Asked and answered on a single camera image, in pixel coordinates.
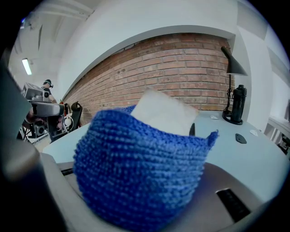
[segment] brick wall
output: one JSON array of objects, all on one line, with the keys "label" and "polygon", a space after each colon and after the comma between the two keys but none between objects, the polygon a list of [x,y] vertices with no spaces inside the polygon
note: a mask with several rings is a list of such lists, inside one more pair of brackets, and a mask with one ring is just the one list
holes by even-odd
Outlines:
[{"label": "brick wall", "polygon": [[226,39],[192,33],[140,41],[95,66],[64,101],[83,106],[82,125],[99,110],[137,104],[147,87],[200,110],[221,111],[229,83],[221,46],[229,47]]}]

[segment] lamp shade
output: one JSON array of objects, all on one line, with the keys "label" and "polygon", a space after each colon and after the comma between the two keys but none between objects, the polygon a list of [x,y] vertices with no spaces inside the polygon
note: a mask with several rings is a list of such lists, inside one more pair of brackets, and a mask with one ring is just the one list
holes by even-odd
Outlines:
[{"label": "lamp shade", "polygon": [[228,59],[227,73],[236,74],[241,76],[247,76],[244,68],[239,64],[239,62],[232,56],[226,47],[221,47],[221,51],[225,54]]}]

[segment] blue towel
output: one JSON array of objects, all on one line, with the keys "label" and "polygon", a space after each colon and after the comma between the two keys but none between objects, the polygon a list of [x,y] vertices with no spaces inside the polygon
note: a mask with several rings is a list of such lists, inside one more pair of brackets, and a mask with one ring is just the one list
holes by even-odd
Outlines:
[{"label": "blue towel", "polygon": [[101,218],[155,232],[190,202],[218,132],[206,139],[165,133],[131,116],[134,107],[95,115],[77,144],[74,173]]}]

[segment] fluorescent light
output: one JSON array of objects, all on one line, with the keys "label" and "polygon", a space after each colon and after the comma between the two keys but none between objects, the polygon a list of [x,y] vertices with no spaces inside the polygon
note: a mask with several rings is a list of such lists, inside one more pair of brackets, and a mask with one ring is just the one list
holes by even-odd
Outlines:
[{"label": "fluorescent light", "polygon": [[28,64],[28,59],[26,59],[26,58],[23,59],[22,60],[22,64],[23,64],[23,66],[24,66],[24,68],[26,70],[27,75],[32,75],[32,72],[31,72],[29,64]]}]

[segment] black bottle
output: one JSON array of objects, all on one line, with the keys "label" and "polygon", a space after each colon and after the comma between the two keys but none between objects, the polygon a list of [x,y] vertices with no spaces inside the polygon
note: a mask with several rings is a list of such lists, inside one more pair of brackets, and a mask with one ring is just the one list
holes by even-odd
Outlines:
[{"label": "black bottle", "polygon": [[234,101],[232,104],[231,120],[240,122],[242,120],[245,100],[247,96],[247,89],[243,85],[239,85],[233,92]]}]

